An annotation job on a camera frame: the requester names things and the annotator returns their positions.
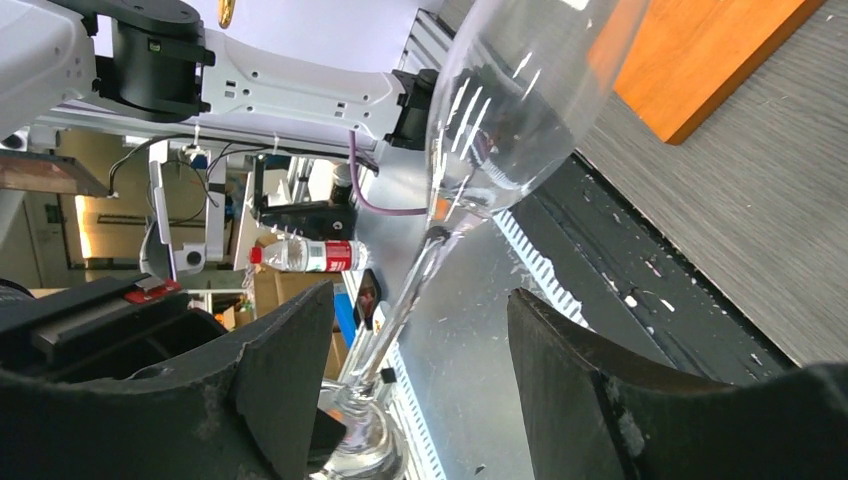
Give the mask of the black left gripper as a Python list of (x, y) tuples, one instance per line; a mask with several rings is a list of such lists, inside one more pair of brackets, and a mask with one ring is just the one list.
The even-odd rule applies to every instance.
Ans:
[(51, 382), (125, 379), (226, 333), (178, 283), (105, 277), (36, 297), (1, 282), (1, 368)]

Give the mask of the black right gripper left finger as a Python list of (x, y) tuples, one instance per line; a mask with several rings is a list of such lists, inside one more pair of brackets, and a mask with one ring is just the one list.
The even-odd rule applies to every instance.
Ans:
[(1, 368), (5, 479), (303, 479), (335, 447), (319, 393), (333, 287), (125, 379)]

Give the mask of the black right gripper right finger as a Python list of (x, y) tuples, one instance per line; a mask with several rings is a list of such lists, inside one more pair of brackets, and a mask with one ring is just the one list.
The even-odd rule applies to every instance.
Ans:
[(843, 479), (847, 367), (739, 386), (684, 373), (525, 289), (508, 341), (538, 479)]

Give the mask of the clear wine glass back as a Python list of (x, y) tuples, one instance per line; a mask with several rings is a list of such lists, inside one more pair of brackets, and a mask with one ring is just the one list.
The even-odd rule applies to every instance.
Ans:
[(645, 1), (477, 1), (439, 72), (427, 127), (426, 232), (397, 300), (321, 405), (346, 426), (320, 479), (400, 479), (407, 442), (376, 400), (380, 367), (474, 228), (529, 195), (594, 124)]

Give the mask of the gold wire wine glass rack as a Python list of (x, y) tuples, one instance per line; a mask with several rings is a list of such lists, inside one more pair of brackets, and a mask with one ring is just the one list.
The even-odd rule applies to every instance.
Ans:
[(652, 1), (616, 94), (680, 145), (820, 7), (819, 1)]

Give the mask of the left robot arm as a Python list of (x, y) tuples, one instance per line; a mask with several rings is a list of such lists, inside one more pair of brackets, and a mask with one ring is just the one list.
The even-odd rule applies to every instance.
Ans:
[(264, 51), (207, 29), (181, 1), (5, 1), (1, 131), (71, 100), (179, 123), (264, 114), (423, 144), (432, 70), (365, 73)]

